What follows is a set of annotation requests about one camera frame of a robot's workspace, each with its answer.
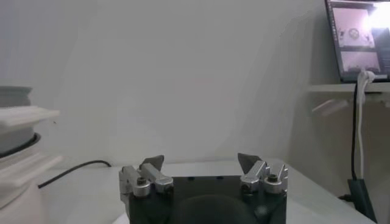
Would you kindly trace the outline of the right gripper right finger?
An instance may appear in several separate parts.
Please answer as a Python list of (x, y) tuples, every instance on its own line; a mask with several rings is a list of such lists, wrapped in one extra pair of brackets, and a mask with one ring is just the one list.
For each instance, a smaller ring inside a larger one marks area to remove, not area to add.
[(268, 194), (287, 193), (288, 168), (285, 164), (272, 173), (269, 164), (259, 156), (238, 153), (238, 161), (244, 172), (239, 178), (243, 193), (253, 194), (260, 189)]

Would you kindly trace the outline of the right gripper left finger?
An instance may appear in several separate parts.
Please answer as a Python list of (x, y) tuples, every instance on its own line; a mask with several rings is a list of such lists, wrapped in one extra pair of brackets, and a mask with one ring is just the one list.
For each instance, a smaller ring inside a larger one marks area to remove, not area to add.
[(172, 177), (162, 174), (165, 157), (158, 155), (144, 159), (136, 169), (124, 166), (119, 171), (119, 194), (121, 201), (127, 201), (131, 195), (136, 198), (148, 197), (152, 188), (156, 193), (167, 194), (174, 187)]

